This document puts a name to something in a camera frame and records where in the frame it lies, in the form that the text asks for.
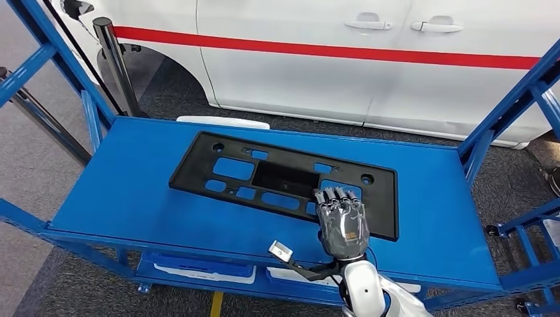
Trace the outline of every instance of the caster wheel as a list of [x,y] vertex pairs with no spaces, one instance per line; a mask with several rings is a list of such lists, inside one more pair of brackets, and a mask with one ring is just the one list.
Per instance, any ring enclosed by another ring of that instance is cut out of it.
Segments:
[[489,236],[500,236],[500,232],[498,231],[498,227],[496,227],[495,225],[486,226],[486,233]]
[[515,309],[522,314],[529,315],[529,310],[527,310],[525,303],[527,303],[526,299],[522,299],[520,297],[514,299]]

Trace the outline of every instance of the cable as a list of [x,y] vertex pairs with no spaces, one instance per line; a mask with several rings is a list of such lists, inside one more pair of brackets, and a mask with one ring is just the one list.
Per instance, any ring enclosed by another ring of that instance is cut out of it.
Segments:
[[338,282],[336,281],[336,279],[334,278],[333,275],[331,275],[331,279],[332,279],[333,282],[336,284],[336,286],[340,287],[340,283],[338,283]]
[[76,52],[78,52],[78,55],[80,55],[80,57],[84,60],[87,67],[89,68],[89,70],[93,74],[93,77],[95,77],[95,79],[99,83],[99,86],[101,86],[101,89],[103,90],[103,92],[105,93],[105,95],[107,96],[107,98],[109,99],[109,101],[111,102],[111,104],[113,105],[113,107],[115,108],[117,113],[119,114],[119,116],[124,116],[125,115],[124,112],[121,110],[121,108],[117,104],[117,101],[115,100],[115,98],[113,97],[113,95],[111,94],[111,92],[109,91],[109,89],[107,88],[107,86],[105,85],[103,80],[101,79],[101,76],[99,76],[99,74],[97,73],[97,71],[93,67],[89,58],[86,56],[86,54],[84,53],[84,51],[82,50],[80,45],[78,45],[78,42],[76,42],[76,39],[74,38],[72,33],[70,33],[70,30],[68,30],[68,28],[66,27],[66,24],[64,24],[64,22],[62,21],[62,18],[59,17],[57,12],[53,8],[53,6],[51,4],[51,1],[50,0],[43,0],[43,2],[45,3],[45,6],[47,7],[47,9],[51,13],[51,15],[54,17],[54,19],[56,20],[58,25],[60,25],[60,27],[62,28],[62,31],[64,31],[64,34],[66,34],[66,36],[68,37],[68,39],[70,40],[72,45],[74,45],[74,48],[76,49]]
[[371,252],[371,255],[373,256],[373,260],[374,260],[373,265],[375,265],[375,268],[377,268],[377,257],[375,256],[375,253],[373,253],[373,250],[371,250],[371,247],[368,246],[368,250],[369,252]]

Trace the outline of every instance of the mounting hole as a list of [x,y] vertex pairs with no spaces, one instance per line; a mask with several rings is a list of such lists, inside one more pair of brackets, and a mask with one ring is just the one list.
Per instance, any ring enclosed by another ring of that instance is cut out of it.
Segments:
[[221,151],[223,151],[224,149],[224,145],[222,143],[216,143],[214,144],[214,146],[212,147],[212,149],[218,153],[220,153]]
[[361,177],[362,183],[366,184],[366,185],[371,185],[373,184],[373,176],[371,176],[370,174],[363,174]]

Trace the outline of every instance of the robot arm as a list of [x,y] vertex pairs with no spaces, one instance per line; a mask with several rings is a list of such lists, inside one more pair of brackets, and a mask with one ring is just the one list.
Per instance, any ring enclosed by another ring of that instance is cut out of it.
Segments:
[[[342,276],[339,293],[348,317],[428,317],[423,303],[398,284],[379,275],[367,260],[369,229],[365,207],[353,192],[325,188],[315,193],[321,226],[319,240],[333,262],[305,268],[292,260],[293,251],[278,241],[269,252],[309,281]],[[385,294],[390,298],[386,309]]]

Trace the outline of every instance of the blue tabletop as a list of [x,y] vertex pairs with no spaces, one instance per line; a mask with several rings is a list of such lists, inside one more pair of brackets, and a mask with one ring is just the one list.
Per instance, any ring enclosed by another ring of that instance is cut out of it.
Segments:
[[298,261],[330,261],[317,224],[170,189],[199,131],[397,170],[400,237],[370,239],[379,270],[499,284],[458,154],[430,145],[119,117],[49,229],[271,261],[279,240]]

